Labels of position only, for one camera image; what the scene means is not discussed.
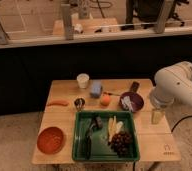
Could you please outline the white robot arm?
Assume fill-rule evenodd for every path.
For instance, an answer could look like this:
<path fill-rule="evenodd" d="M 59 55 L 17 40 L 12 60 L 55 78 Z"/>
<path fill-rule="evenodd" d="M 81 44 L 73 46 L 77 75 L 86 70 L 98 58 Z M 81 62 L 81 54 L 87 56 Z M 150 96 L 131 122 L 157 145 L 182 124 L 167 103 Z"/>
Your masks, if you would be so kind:
<path fill-rule="evenodd" d="M 151 123 L 158 124 L 165 109 L 179 99 L 192 107 L 192 63 L 183 61 L 158 70 L 149 94 L 153 105 Z"/>

